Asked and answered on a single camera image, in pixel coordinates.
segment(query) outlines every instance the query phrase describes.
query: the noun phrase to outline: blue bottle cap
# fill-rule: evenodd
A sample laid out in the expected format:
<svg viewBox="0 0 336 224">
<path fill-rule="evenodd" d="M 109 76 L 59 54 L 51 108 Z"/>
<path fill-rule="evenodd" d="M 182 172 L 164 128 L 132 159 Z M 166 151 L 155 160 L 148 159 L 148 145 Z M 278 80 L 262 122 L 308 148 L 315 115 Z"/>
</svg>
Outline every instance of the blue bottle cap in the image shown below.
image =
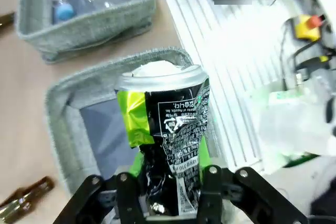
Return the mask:
<svg viewBox="0 0 336 224">
<path fill-rule="evenodd" d="M 75 15 L 74 8 L 69 3 L 63 3 L 56 7 L 56 18 L 62 21 L 69 20 Z"/>
</svg>

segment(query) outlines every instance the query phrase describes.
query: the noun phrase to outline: white slatted surface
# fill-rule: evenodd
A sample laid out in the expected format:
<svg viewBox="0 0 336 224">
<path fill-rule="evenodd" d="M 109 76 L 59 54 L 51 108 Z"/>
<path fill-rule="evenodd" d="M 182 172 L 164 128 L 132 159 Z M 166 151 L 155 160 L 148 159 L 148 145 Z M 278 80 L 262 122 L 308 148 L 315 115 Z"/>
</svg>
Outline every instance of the white slatted surface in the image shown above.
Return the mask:
<svg viewBox="0 0 336 224">
<path fill-rule="evenodd" d="M 230 40 L 230 47 L 221 45 L 221 40 L 213 38 L 229 36 L 232 24 L 257 16 L 267 8 L 272 0 L 253 0 L 252 5 L 214 5 L 212 0 L 166 0 L 180 37 L 182 46 L 191 55 L 195 64 L 202 64 L 211 80 L 211 109 L 218 124 L 220 139 L 215 143 L 218 153 L 227 161 L 231 170 L 243 166 L 252 166 L 263 171 L 262 154 L 251 118 L 245 112 L 242 97 L 247 90 L 260 87 L 279 78 L 278 60 L 280 43 L 283 37 L 281 24 L 290 16 L 301 12 L 297 0 L 278 0 L 272 7 L 275 26 L 279 29 L 273 33 L 273 40 L 265 45 L 255 43 L 257 38 L 245 41 L 239 34 Z M 244 33 L 247 28 L 240 27 Z M 291 38 L 286 40 L 285 54 L 294 52 L 296 44 Z"/>
</svg>

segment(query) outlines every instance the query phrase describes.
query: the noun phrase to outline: fabric bin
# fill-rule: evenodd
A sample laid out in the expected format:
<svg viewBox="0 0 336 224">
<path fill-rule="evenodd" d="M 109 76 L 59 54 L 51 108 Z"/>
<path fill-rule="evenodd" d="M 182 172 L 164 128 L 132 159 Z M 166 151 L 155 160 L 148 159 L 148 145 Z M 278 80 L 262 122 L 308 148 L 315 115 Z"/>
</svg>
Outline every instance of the fabric bin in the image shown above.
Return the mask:
<svg viewBox="0 0 336 224">
<path fill-rule="evenodd" d="M 97 174 L 108 179 L 117 166 L 133 163 L 138 149 L 130 149 L 127 134 L 122 130 L 123 120 L 118 114 L 114 87 L 120 74 L 158 60 L 184 67 L 193 64 L 182 49 L 153 49 L 76 73 L 54 84 L 47 92 L 51 147 L 61 182 L 71 195 L 87 176 Z M 210 157 L 220 157 L 214 122 L 210 110 L 206 132 L 208 151 Z"/>
<path fill-rule="evenodd" d="M 79 50 L 127 39 L 152 26 L 156 0 L 129 2 L 53 23 L 50 0 L 20 0 L 16 16 L 19 38 L 41 52 L 47 63 L 80 55 Z"/>
</svg>

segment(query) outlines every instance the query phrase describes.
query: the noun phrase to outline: brown table surface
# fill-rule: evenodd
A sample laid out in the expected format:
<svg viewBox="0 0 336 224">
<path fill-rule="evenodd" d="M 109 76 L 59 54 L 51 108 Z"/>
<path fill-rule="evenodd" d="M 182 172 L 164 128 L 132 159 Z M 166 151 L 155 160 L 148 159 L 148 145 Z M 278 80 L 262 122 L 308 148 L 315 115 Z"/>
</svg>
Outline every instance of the brown table surface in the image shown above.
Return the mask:
<svg viewBox="0 0 336 224">
<path fill-rule="evenodd" d="M 0 0 L 0 15 L 14 11 L 17 3 Z M 17 37 L 13 27 L 0 33 L 0 201 L 44 176 L 56 181 L 56 188 L 19 224 L 53 223 L 69 200 L 58 183 L 46 130 L 44 98 L 48 87 L 99 62 L 168 46 L 180 46 L 180 42 L 165 0 L 158 0 L 150 32 L 56 65 L 46 65 L 32 46 Z"/>
</svg>

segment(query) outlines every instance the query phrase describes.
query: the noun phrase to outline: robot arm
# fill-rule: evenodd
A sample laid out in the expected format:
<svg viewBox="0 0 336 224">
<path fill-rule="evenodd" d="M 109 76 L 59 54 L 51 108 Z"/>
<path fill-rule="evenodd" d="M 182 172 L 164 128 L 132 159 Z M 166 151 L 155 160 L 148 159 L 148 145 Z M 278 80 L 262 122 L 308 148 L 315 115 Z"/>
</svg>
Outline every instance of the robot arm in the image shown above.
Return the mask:
<svg viewBox="0 0 336 224">
<path fill-rule="evenodd" d="M 236 173 L 219 166 L 206 167 L 196 218 L 146 218 L 139 195 L 138 181 L 129 173 L 108 180 L 89 176 L 54 224 L 100 224 L 115 206 L 122 224 L 221 224 L 223 199 L 230 200 L 255 224 L 308 224 L 296 207 L 250 167 Z"/>
</svg>

